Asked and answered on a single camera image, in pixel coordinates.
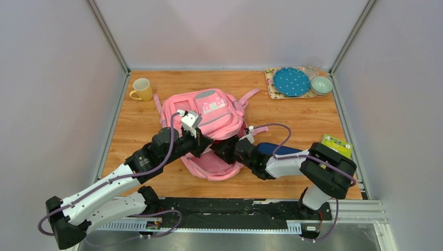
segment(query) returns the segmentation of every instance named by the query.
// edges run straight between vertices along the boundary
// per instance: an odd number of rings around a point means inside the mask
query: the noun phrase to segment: backpack
[[[237,100],[233,95],[220,89],[199,90],[174,95],[166,99],[163,106],[157,94],[154,94],[153,98],[160,113],[159,122],[162,127],[174,127],[181,134],[181,117],[175,116],[173,125],[170,125],[170,118],[177,110],[193,110],[202,116],[198,128],[205,136],[213,140],[225,140],[234,135],[244,136],[246,128],[244,110],[248,106],[247,100],[258,92],[259,89],[254,89]],[[262,131],[268,131],[268,128],[254,129],[253,133]],[[189,153],[181,157],[181,160],[191,174],[211,181],[231,178],[243,167],[238,162],[227,164],[210,148],[200,158]]]

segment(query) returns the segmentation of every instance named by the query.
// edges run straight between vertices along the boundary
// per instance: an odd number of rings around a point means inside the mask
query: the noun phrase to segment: clear glass
[[[323,61],[317,56],[311,56],[306,60],[305,72],[309,79],[319,75],[320,69],[323,66]]]

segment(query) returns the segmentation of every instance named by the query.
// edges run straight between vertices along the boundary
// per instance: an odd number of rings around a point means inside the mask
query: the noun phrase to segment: green bowl
[[[311,90],[313,93],[324,96],[332,91],[332,82],[327,77],[317,76],[311,80]]]

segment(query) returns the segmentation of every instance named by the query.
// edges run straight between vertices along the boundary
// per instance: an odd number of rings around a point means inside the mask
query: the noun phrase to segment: plate
[[[309,91],[309,77],[293,67],[282,68],[275,72],[274,87],[289,97],[298,97]]]

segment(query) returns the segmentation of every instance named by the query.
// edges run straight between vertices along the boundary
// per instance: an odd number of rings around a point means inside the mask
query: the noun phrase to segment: table
[[[132,84],[138,78],[147,78],[160,101],[174,94],[207,88],[219,88],[241,98],[248,91],[260,92],[249,99],[246,123],[259,126],[280,122],[291,127],[293,135],[285,144],[298,149],[308,149],[319,142],[325,133],[344,139],[343,130],[332,94],[319,98],[271,99],[267,93],[263,71],[134,71],[124,97],[115,127],[102,177],[110,174],[125,159],[151,141],[161,129],[160,115],[154,101],[137,101],[129,97]],[[255,136],[256,143],[280,144],[287,130],[270,127],[269,132]],[[212,197],[212,198],[265,198],[296,199],[312,183],[304,176],[287,176],[276,180],[260,180],[244,167],[233,178],[208,181],[189,173],[181,160],[165,166],[164,172],[144,183],[152,186],[160,197]],[[136,189],[122,194],[130,195]],[[358,186],[349,189],[347,199],[361,199]]]

